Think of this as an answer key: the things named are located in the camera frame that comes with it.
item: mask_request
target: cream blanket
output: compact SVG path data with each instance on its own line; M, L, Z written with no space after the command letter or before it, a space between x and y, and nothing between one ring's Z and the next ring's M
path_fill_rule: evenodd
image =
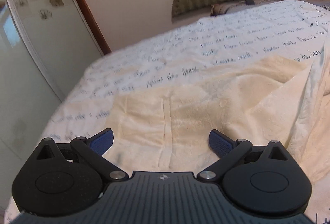
M212 129L254 145L277 139L315 188L306 213L324 219L329 187L317 183L330 170L329 46L314 62L272 56L196 84L118 96L106 123L115 146L104 156L129 173L196 174L217 160L207 142Z

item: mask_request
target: grooved surface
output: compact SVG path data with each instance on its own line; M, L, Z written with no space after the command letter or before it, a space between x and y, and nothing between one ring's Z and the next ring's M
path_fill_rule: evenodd
M233 207L215 184L190 172L135 172L109 185L103 197L80 213L59 218L21 214L13 224L312 224L304 215L262 219Z

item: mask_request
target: blue textured pad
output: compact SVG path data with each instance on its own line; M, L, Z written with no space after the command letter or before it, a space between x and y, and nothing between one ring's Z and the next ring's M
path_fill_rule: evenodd
M217 154L217 156L220 158L234 149L234 146L231 143L213 131L211 131L209 135L209 145L214 153Z
M105 133L101 134L99 137L95 138L90 143L90 148L102 156L113 144L113 132L110 129Z

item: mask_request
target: blue gripper pad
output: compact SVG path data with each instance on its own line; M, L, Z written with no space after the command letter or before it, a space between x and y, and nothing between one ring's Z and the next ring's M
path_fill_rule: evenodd
M213 152L219 158L222 158L233 150L237 146L237 143L218 130L212 130L209 135L209 145Z
M113 132L110 128L107 128L93 136L92 140L90 139L88 139L87 145L95 153L102 156L113 144Z

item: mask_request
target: wooden trim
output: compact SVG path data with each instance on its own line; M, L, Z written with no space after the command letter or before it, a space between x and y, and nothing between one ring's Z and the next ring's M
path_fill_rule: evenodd
M111 50L104 38L104 36L102 35L87 3L85 0L76 0L88 26L90 27L90 30L92 31L95 40L97 41L98 45L100 46L102 52L106 55L108 53L111 53Z

